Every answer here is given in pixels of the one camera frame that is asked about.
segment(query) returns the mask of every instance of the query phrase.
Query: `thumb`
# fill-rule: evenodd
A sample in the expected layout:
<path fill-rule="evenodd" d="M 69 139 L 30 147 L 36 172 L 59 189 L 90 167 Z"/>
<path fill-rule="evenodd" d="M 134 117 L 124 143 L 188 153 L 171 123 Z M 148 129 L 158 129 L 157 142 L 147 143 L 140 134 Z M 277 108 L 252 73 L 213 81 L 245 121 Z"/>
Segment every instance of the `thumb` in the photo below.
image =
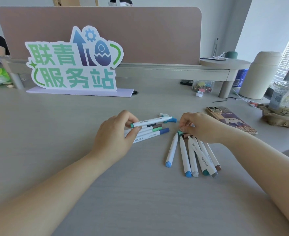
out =
<path fill-rule="evenodd" d="M 134 140 L 137 137 L 137 134 L 139 133 L 139 131 L 142 129 L 142 126 L 139 127 L 134 127 L 125 137 L 125 141 L 128 142 L 129 146 L 131 146 L 134 142 Z"/>
<path fill-rule="evenodd" d="M 184 126 L 184 127 L 180 127 L 179 130 L 181 130 L 184 133 L 189 133 L 191 135 L 196 134 L 196 128 L 195 127 Z"/>

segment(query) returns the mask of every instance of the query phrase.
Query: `gear icon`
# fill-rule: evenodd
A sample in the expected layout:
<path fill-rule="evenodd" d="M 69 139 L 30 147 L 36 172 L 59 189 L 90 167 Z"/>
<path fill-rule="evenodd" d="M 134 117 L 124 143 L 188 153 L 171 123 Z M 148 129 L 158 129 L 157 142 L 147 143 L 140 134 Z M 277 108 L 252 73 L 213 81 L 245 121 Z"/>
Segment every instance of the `gear icon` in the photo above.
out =
<path fill-rule="evenodd" d="M 94 42 L 96 39 L 96 34 L 94 33 L 94 30 L 91 30 L 90 28 L 88 30 L 86 30 L 86 34 L 85 37 L 87 37 L 87 40 Z"/>

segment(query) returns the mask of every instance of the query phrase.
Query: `green curve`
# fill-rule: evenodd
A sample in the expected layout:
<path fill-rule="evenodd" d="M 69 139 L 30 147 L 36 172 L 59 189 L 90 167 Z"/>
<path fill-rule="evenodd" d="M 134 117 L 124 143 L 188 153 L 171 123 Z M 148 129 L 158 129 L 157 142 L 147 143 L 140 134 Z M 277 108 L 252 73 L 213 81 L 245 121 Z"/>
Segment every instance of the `green curve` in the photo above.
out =
<path fill-rule="evenodd" d="M 117 58 L 115 59 L 115 61 L 113 62 L 113 65 L 115 65 L 115 64 L 118 62 L 119 58 L 121 57 L 121 50 L 119 49 L 118 46 L 116 46 L 116 45 L 114 45 L 114 44 L 112 44 L 112 43 L 110 44 L 110 46 L 111 46 L 111 47 L 114 47 L 115 49 L 118 50 L 118 56 L 117 56 Z"/>
<path fill-rule="evenodd" d="M 36 74 L 38 73 L 38 71 L 39 71 L 39 69 L 36 69 L 35 72 L 34 72 L 34 75 L 33 75 L 34 80 L 35 80 L 38 84 L 45 86 L 45 84 L 40 83 L 40 82 L 36 79 Z"/>

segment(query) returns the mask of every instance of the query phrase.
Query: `beige thermos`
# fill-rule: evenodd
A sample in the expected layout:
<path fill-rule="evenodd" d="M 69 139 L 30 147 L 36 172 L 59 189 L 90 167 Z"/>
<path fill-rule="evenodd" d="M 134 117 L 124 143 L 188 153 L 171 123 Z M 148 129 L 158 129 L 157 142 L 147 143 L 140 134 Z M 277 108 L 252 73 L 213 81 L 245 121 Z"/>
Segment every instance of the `beige thermos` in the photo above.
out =
<path fill-rule="evenodd" d="M 261 51 L 251 63 L 239 94 L 246 98 L 261 99 L 279 67 L 280 52 Z"/>

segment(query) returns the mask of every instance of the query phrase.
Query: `clear plastic container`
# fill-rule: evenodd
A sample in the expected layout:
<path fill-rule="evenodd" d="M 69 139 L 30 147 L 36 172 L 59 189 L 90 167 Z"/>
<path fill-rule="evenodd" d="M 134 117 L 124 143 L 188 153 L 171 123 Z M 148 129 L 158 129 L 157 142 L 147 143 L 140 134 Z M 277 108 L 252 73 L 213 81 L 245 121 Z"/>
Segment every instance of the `clear plastic container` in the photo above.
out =
<path fill-rule="evenodd" d="M 215 81 L 211 80 L 194 80 L 193 82 L 193 91 L 198 92 L 204 92 L 204 93 L 210 93 L 213 89 Z"/>
<path fill-rule="evenodd" d="M 289 81 L 276 81 L 268 109 L 274 113 L 289 117 Z"/>

